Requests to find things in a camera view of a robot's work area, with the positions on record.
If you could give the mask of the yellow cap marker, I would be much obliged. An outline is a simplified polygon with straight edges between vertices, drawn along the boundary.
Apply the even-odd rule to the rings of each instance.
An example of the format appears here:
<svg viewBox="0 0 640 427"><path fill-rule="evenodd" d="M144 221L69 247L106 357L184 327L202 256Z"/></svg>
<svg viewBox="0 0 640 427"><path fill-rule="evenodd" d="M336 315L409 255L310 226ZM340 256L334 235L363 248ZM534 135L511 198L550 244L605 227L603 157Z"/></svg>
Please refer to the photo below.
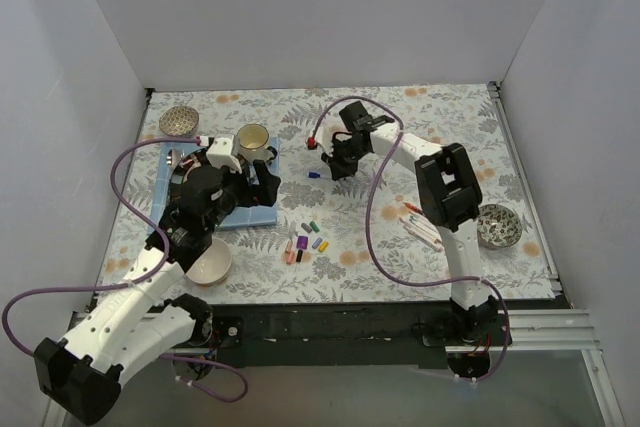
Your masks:
<svg viewBox="0 0 640 427"><path fill-rule="evenodd" d="M416 217L415 215L411 215L409 217L409 223L415 228L418 229L424 233L426 233L427 235L433 237L433 238L439 238L440 235L437 231L437 229L432 226L431 224L427 223L426 221L421 220L420 218Z"/></svg>

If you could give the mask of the pink cap marker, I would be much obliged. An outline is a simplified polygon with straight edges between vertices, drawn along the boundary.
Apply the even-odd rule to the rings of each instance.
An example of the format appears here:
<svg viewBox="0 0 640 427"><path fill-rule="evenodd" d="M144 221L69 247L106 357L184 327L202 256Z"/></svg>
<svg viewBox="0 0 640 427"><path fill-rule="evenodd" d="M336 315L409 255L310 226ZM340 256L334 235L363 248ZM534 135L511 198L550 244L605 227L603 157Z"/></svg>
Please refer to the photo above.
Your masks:
<svg viewBox="0 0 640 427"><path fill-rule="evenodd" d="M441 252L444 250L441 239L433 232L423 230L411 223L404 223L403 227L413 236L419 238L423 243L428 245L434 251Z"/></svg>

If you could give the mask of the orange cap marker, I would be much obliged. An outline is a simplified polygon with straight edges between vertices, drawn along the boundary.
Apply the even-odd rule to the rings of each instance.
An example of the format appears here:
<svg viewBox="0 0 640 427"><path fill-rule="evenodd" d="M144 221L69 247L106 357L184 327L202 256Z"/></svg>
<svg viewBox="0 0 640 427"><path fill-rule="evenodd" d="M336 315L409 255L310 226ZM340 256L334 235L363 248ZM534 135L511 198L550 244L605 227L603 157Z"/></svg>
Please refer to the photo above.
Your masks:
<svg viewBox="0 0 640 427"><path fill-rule="evenodd" d="M406 230L412 232L414 235L420 237L421 239L423 239L426 243L428 243L429 245L432 245L434 248L439 249L442 246L442 241L441 238L433 238L429 235L427 235L426 233L415 229L410 223L409 221L403 221L403 225L405 227Z"/></svg>

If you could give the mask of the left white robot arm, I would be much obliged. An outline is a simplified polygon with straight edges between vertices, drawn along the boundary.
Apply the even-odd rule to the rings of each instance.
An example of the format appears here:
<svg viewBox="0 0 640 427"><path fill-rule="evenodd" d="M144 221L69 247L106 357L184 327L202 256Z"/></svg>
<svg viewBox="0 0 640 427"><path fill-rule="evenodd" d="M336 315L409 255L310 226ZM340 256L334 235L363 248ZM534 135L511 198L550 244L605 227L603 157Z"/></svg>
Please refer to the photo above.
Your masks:
<svg viewBox="0 0 640 427"><path fill-rule="evenodd" d="M281 180L256 161L234 173L209 164L192 170L168 203L122 288L33 358L41 391L86 426L115 405L124 384L176 344L205 345L213 333L208 304L183 294L148 324L141 320L212 244L216 227L236 208L273 206Z"/></svg>

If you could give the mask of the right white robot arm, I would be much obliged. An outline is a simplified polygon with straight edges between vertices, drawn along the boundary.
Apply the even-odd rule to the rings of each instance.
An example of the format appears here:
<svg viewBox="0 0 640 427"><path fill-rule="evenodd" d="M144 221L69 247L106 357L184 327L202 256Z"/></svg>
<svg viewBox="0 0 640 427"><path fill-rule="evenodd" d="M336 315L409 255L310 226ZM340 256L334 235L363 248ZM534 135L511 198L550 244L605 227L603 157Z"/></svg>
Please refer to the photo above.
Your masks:
<svg viewBox="0 0 640 427"><path fill-rule="evenodd" d="M368 154L382 158L370 188L365 212L365 240L378 271L408 287L449 285L454 336L475 344L497 319L502 297L483 275L477 236L482 192L465 148L441 146L406 131L402 119L389 107L363 96L347 96L328 106L306 141L322 151L334 180L353 176ZM426 219L443 244L451 277L433 282L399 279L381 265L371 238L371 211L385 167L395 162L415 174L419 202Z"/></svg>

